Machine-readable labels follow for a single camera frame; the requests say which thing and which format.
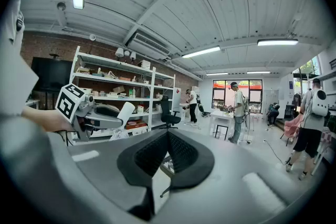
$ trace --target pink cloth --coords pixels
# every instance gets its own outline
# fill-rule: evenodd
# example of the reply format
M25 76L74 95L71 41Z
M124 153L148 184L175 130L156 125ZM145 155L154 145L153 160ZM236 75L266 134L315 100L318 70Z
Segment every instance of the pink cloth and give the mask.
M293 137L294 134L299 132L300 123L303 120L303 115L299 114L295 119L285 122L285 136Z

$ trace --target air conditioning vent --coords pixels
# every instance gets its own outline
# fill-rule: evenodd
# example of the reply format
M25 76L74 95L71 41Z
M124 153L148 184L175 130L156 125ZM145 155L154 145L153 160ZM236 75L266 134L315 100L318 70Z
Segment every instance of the air conditioning vent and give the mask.
M135 41L137 42L140 42L140 43L143 43L143 44L146 44L148 47L152 48L152 49L155 49L165 55L169 55L170 54L170 51L167 50L165 47L161 46L160 44L156 43L155 41L152 41L150 40L149 38L139 34L139 33L136 33L134 39Z

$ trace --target brick wall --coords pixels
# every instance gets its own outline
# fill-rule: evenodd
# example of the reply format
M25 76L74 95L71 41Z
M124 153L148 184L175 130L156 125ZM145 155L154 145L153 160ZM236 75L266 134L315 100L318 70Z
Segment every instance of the brick wall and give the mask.
M117 50L116 47L112 47L110 45L106 45L100 42L91 41L83 38L78 37L70 37L70 36L63 36L63 35L56 35L56 34L47 34L47 33L36 33L36 32L25 32L23 41L22 41L22 48L21 48L21 56L27 62L29 66L32 65L33 57L43 57L43 58L51 58L49 54L58 54L61 60L73 61L77 46L80 46L80 52L90 53L92 55L97 55L101 57L106 57L110 59L117 59L115 56L115 51ZM136 59L135 64L141 61L141 57ZM159 73L167 74L169 76L175 77L175 86L182 89L181 94L181 102L185 102L186 89L189 89L191 86L197 86L198 81L194 80L184 74L177 72L176 70L170 69L164 65L161 65L156 62L151 62L151 69L152 66L156 67L156 71ZM97 66L90 66L90 68L98 69ZM110 69L102 68L102 71L109 71ZM135 74L121 71L121 70L112 70L112 72L118 77L123 76L127 78L133 78ZM155 84L163 84L162 80L155 80ZM165 86L172 86L173 80L166 80ZM113 88L120 86L120 84L108 83L108 82L100 82L100 81L90 81L80 79L78 81L78 86L83 88L92 88L93 90L105 91L110 92ZM128 94L129 87L124 85L125 93ZM136 89L136 96L140 97L141 89L139 87L135 87ZM154 90L154 97L156 93L163 93L162 90L155 89ZM149 95L149 90L145 91L145 96ZM40 100L40 109L43 109L45 106L45 94L41 92L33 92L33 97ZM51 94L48 95L48 108L52 108L52 98ZM104 101L104 103L110 103L116 105L117 107L121 108L124 102L118 101Z

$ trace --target black shorts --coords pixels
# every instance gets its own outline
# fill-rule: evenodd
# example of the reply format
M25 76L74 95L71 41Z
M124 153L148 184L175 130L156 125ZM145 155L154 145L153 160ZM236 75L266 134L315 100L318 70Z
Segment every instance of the black shorts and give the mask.
M314 158L320 144L321 135L321 131L300 128L298 140L293 149L298 152L306 150L307 154Z

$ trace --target stool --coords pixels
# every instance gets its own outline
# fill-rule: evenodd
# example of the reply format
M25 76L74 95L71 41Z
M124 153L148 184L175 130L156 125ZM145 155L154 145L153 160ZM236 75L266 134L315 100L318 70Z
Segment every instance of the stool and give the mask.
M226 140L227 130L229 129L229 127L228 127L228 126L224 126L224 125L218 125L218 124L217 124L216 133L215 133L215 138L216 138L216 135L217 135L218 127L219 127L219 126L220 126L220 127L225 127L225 128L226 128L225 138L224 138L224 140Z

